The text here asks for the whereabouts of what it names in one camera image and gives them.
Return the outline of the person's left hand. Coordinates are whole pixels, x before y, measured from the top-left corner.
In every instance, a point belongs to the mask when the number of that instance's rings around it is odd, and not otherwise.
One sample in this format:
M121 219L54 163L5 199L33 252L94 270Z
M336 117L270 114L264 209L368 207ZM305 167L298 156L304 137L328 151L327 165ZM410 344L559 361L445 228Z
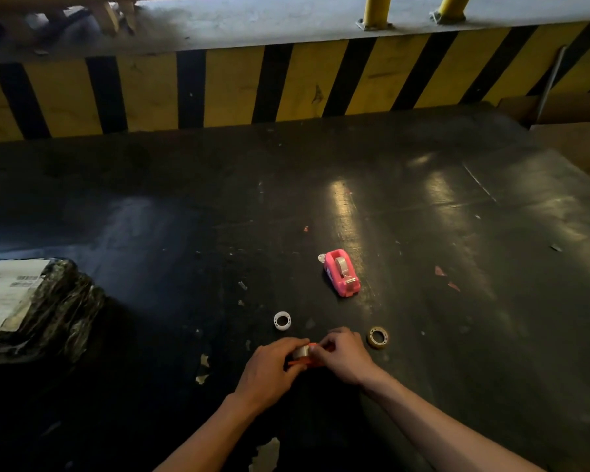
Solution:
M286 356L309 343L309 339L284 337L260 346L238 381L234 392L237 401L256 415L276 404L292 386L287 383Z

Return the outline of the orange tape dispenser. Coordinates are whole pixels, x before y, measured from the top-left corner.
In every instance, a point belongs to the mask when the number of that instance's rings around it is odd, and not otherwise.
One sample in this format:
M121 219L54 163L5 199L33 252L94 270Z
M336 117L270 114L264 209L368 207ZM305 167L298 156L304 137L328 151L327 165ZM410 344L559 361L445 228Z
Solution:
M297 364L304 364L308 369L325 367L323 362L317 361L314 357L310 356L310 350L315 349L317 345L318 344L316 342L310 342L306 346L296 349L291 354L286 356L284 364L289 367Z

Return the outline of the cardboard box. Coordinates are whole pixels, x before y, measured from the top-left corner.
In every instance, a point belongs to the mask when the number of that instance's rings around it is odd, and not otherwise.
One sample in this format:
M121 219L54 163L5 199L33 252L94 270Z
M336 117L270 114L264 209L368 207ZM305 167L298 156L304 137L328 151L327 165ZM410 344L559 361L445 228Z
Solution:
M549 95L540 117L540 97L510 97L497 109L528 126L545 146L557 150L590 176L590 92Z

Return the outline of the person's right hand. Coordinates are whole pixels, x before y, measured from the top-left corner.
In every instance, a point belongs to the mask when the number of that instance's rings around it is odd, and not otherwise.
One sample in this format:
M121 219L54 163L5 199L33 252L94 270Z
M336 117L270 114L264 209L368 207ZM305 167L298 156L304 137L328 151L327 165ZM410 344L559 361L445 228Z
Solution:
M310 344L309 355L348 384L370 388L385 379L385 372L372 360L361 336L346 326L334 328L316 345Z

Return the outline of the yellow post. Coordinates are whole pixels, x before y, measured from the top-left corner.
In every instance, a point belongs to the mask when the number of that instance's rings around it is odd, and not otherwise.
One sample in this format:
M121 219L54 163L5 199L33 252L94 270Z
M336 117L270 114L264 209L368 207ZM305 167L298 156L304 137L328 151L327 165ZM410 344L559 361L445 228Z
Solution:
M436 24L458 24L466 20L464 10L470 0L442 0L439 8L430 13Z
M366 0L362 18L356 25L363 31L389 30L393 24L387 20L391 0Z

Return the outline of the person's right forearm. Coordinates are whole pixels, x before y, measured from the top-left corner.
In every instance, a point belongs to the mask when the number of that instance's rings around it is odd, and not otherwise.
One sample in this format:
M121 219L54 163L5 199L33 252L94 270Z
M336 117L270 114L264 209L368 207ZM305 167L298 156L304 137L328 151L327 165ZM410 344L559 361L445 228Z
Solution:
M443 413L373 365L362 386L436 472L544 472Z

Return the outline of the yellow black striped barrier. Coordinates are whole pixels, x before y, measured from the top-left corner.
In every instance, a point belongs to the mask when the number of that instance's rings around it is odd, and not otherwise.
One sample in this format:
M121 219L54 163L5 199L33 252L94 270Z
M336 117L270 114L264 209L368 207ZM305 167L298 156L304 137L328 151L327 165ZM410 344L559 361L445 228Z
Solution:
M0 142L251 125L590 92L590 0L0 0Z

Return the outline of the black plastic wrapped parcel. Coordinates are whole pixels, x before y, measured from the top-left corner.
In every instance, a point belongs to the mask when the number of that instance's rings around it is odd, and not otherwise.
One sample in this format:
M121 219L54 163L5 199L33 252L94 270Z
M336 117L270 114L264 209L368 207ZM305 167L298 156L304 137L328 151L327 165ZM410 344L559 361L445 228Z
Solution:
M54 357L76 363L107 303L104 290L67 258L50 259L32 308L15 333L0 333L0 365Z

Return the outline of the white shipping label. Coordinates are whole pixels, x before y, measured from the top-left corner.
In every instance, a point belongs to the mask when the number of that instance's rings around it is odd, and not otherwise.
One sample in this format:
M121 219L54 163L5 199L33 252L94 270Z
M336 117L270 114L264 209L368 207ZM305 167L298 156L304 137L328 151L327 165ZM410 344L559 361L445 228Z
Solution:
M50 259L0 260L0 333L20 329L50 263Z

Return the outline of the grey metal rod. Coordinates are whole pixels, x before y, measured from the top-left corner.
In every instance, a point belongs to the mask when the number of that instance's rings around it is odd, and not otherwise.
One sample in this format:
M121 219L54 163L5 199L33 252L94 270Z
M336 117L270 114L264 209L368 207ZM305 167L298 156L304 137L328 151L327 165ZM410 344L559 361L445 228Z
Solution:
M567 45L563 45L560 47L558 51L554 64L552 65L551 71L549 73L549 77L545 83L541 98L536 106L536 110L532 118L532 125L537 125L542 118L543 111L545 109L552 87L555 83L557 74L563 62L564 55L567 52L567 48Z

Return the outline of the pink tape dispenser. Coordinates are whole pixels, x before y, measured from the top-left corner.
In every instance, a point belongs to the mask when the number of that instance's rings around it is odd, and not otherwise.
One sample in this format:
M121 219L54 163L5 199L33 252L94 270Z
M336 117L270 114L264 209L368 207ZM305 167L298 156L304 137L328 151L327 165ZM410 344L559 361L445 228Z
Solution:
M349 254L344 249L321 253L318 255L318 261L323 264L323 270L339 297L351 298L360 292L360 279Z

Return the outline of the person's left forearm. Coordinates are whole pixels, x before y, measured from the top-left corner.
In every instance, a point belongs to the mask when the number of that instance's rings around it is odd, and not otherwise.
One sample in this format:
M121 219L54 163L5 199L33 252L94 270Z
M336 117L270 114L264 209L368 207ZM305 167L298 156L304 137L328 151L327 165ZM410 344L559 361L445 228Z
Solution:
M244 431L271 404L266 398L228 395L217 411L153 472L220 472Z

